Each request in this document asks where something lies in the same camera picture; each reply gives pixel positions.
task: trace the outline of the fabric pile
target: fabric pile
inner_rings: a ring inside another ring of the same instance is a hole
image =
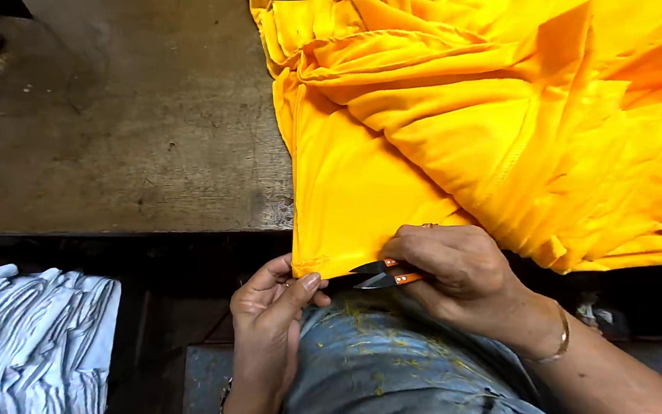
[[[662,0],[250,0],[293,159],[293,270],[402,224],[559,273],[662,264]]]
[[[102,414],[121,285],[0,267],[0,413]]]

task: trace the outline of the hand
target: hand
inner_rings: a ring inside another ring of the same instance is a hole
[[[293,279],[286,254],[267,262],[236,291],[230,305],[234,373],[226,414],[269,414],[280,408],[298,366],[302,310],[311,301],[328,306],[331,299],[319,290],[326,286],[318,273]]]
[[[539,360],[560,346],[557,303],[525,287],[494,240],[473,225],[403,225],[382,255],[435,276],[405,285],[430,315]]]

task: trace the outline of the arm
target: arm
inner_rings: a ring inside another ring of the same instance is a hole
[[[474,226],[403,226],[383,250],[435,276],[406,287],[439,319],[498,340],[531,360],[555,354],[558,304],[525,287],[494,240]],[[662,377],[567,315],[569,346],[531,368],[573,414],[662,413]]]

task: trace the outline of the yellow garment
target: yellow garment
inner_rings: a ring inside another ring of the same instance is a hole
[[[662,264],[662,0],[250,0],[293,159],[293,271],[402,224],[560,273]]]

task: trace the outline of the wooden table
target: wooden table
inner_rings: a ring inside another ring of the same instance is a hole
[[[246,0],[30,0],[0,18],[0,234],[292,227]]]

